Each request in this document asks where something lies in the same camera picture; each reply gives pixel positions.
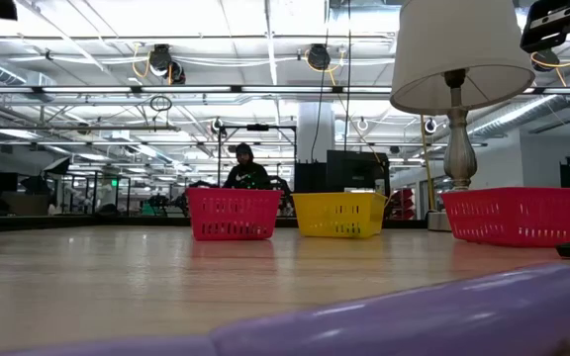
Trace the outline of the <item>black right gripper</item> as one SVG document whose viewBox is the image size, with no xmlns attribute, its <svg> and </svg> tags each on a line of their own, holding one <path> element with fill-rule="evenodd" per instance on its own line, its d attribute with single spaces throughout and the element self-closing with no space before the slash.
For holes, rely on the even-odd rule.
<svg viewBox="0 0 570 356">
<path fill-rule="evenodd" d="M 562 45 L 570 34 L 570 0 L 537 0 L 527 13 L 520 47 L 537 52 Z"/>
</svg>

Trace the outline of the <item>black equipment box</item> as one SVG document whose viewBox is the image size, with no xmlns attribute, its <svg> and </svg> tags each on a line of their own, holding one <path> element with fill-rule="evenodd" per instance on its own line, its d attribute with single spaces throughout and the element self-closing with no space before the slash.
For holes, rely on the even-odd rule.
<svg viewBox="0 0 570 356">
<path fill-rule="evenodd" d="M 322 162 L 296 163 L 294 166 L 295 193 L 323 193 L 327 190 L 327 165 Z"/>
</svg>

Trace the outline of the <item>black monitor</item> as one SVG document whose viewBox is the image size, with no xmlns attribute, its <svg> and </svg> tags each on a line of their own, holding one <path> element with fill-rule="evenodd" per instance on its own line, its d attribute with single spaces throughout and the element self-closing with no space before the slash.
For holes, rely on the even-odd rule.
<svg viewBox="0 0 570 356">
<path fill-rule="evenodd" d="M 390 193 L 389 159 L 385 153 L 329 150 L 326 169 L 330 192 L 355 188 L 380 189 L 386 196 Z"/>
</svg>

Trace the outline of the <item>purple highlighter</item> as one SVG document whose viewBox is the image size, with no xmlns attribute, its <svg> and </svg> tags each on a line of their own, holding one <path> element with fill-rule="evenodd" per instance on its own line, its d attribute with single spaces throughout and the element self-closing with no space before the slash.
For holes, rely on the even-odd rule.
<svg viewBox="0 0 570 356">
<path fill-rule="evenodd" d="M 0 352 L 0 356 L 554 356 L 570 347 L 570 266 L 542 264 L 203 335 Z"/>
</svg>

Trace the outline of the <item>black table frame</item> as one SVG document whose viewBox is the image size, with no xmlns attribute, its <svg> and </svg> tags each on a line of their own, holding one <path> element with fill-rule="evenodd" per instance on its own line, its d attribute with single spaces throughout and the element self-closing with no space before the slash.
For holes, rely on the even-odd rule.
<svg viewBox="0 0 570 356">
<path fill-rule="evenodd" d="M 190 225 L 189 218 L 165 217 L 0 217 L 0 232 L 15 230 L 50 229 L 85 226 L 180 226 Z"/>
</svg>

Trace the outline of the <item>silver ventilation duct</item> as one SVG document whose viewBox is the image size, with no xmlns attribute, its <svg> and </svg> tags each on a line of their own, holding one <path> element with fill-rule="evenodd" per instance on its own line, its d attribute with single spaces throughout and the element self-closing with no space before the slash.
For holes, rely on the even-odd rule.
<svg viewBox="0 0 570 356">
<path fill-rule="evenodd" d="M 470 135 L 503 134 L 542 117 L 570 109 L 570 96 L 544 95 L 515 102 L 476 119 L 467 128 Z"/>
</svg>

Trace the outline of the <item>person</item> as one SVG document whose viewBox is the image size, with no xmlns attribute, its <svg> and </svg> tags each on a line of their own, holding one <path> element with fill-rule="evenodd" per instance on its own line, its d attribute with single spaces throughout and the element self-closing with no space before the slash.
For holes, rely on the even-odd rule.
<svg viewBox="0 0 570 356">
<path fill-rule="evenodd" d="M 269 176 L 265 168 L 254 161 L 250 146 L 236 146 L 237 165 L 229 173 L 223 187 L 230 189 L 267 189 Z"/>
</svg>

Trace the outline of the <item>red plastic basket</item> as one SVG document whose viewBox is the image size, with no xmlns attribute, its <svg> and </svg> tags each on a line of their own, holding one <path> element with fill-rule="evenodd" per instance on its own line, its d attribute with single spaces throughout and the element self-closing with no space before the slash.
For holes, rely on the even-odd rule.
<svg viewBox="0 0 570 356">
<path fill-rule="evenodd" d="M 513 247 L 570 242 L 570 188 L 455 191 L 442 199 L 457 239 Z"/>
<path fill-rule="evenodd" d="M 193 237 L 197 241 L 268 239 L 281 196 L 277 190 L 189 188 Z"/>
</svg>

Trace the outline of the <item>white shade table lamp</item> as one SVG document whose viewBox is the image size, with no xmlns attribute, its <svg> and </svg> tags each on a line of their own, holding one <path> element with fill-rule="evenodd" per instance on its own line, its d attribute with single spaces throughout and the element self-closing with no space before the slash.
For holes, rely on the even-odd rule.
<svg viewBox="0 0 570 356">
<path fill-rule="evenodd" d="M 417 189 L 434 202 L 433 177 L 444 174 L 455 191 L 523 183 L 521 136 L 512 131 L 478 153 L 472 111 L 503 104 L 535 78 L 520 49 L 512 0 L 406 0 L 400 11 L 392 106 L 422 122 L 442 117 L 448 136 L 443 158 L 427 162 Z"/>
</svg>

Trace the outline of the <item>red storage bins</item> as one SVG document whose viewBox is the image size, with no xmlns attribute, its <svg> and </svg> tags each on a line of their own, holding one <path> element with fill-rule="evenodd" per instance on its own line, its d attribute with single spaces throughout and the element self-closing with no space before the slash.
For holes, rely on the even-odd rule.
<svg viewBox="0 0 570 356">
<path fill-rule="evenodd" d="M 413 190 L 409 188 L 396 190 L 391 195 L 389 207 L 390 220 L 412 220 L 416 215 Z"/>
</svg>

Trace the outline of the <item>yellow plastic basket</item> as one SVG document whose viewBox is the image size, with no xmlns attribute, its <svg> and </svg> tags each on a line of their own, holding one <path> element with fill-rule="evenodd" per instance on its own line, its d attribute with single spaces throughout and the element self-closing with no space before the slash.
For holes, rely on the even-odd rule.
<svg viewBox="0 0 570 356">
<path fill-rule="evenodd" d="M 386 197 L 377 193 L 292 195 L 298 228 L 305 236 L 368 238 L 382 229 Z"/>
</svg>

